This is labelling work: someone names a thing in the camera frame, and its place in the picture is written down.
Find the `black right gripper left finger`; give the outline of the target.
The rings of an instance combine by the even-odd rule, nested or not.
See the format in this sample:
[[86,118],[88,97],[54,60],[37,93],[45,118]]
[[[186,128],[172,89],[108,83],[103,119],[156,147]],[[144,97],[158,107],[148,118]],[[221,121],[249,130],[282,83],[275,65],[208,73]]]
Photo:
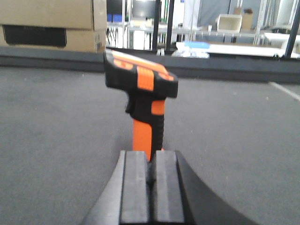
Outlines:
[[116,167],[82,225],[149,225],[148,166],[142,151],[120,152]]

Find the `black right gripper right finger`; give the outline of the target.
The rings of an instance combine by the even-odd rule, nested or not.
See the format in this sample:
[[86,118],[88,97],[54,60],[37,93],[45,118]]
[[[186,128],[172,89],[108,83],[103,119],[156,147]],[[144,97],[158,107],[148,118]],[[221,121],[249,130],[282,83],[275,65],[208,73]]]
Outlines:
[[157,151],[153,166],[152,224],[255,224],[214,193],[180,152]]

